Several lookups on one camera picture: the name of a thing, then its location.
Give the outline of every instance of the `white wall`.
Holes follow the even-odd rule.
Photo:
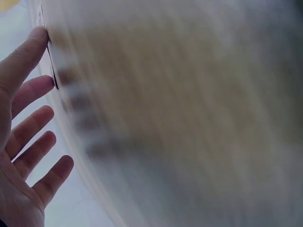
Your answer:
[[[31,29],[27,0],[22,0],[17,6],[5,13],[0,13],[0,61],[16,49],[27,37]],[[30,74],[28,79],[39,76],[38,69]],[[46,98],[42,97],[26,108],[13,121],[16,126],[33,111],[47,105]],[[32,186],[43,177],[59,158],[68,154],[54,122],[50,122],[33,140],[36,140],[45,131],[53,131],[57,135],[57,144],[46,155],[28,178]],[[95,202],[89,191],[83,185],[76,168],[66,183],[58,191],[52,203],[45,212],[45,227],[113,227],[114,225]]]

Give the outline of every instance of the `hand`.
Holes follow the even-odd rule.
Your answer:
[[[53,79],[49,76],[22,84],[40,61],[47,43],[47,31],[38,27],[0,63],[0,220],[8,227],[43,227],[47,204],[73,168],[73,160],[64,156],[33,187],[25,182],[56,143],[55,135],[48,131],[18,156],[33,136],[53,118],[54,113],[49,106],[35,111],[11,130],[11,121],[16,115],[53,89]]]

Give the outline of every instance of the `finger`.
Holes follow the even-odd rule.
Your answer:
[[[6,144],[5,151],[13,160],[24,146],[53,118],[53,110],[43,106],[14,128]]]
[[[54,87],[53,78],[41,76],[21,85],[12,101],[11,114],[14,119],[22,110]]]
[[[28,39],[0,63],[0,92],[10,99],[37,66],[48,43],[47,30],[35,28]]]
[[[35,166],[50,151],[55,143],[55,134],[47,131],[13,162],[15,168],[24,180],[28,178]]]
[[[58,189],[70,175],[73,166],[73,159],[69,156],[63,156],[46,176],[32,187],[40,197],[44,207],[53,199]]]

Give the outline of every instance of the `light background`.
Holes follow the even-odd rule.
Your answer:
[[[26,39],[30,30],[27,0],[22,0],[12,9],[0,13],[0,61]],[[27,80],[37,76],[39,76],[39,70],[36,68]],[[39,107],[47,104],[45,97],[40,98],[14,119],[13,126],[16,126]],[[30,186],[43,177],[61,156],[68,154],[53,121],[33,140],[36,140],[45,131],[53,131],[57,135],[57,144],[28,178],[27,182]],[[45,227],[114,227],[114,225],[87,190],[76,168],[74,168],[71,176],[45,211]]]

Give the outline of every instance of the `paper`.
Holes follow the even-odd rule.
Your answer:
[[[45,26],[42,4],[38,5],[37,12],[38,12],[38,15],[37,15],[37,20],[36,20],[36,25],[37,26]],[[44,52],[39,66],[40,66],[40,71],[41,71],[42,75],[49,75],[49,76],[53,77],[55,86],[58,89],[56,77],[55,77],[55,74],[54,74],[52,59],[51,59],[51,56],[50,56],[50,53],[49,53],[49,47],[47,47],[47,50]]]

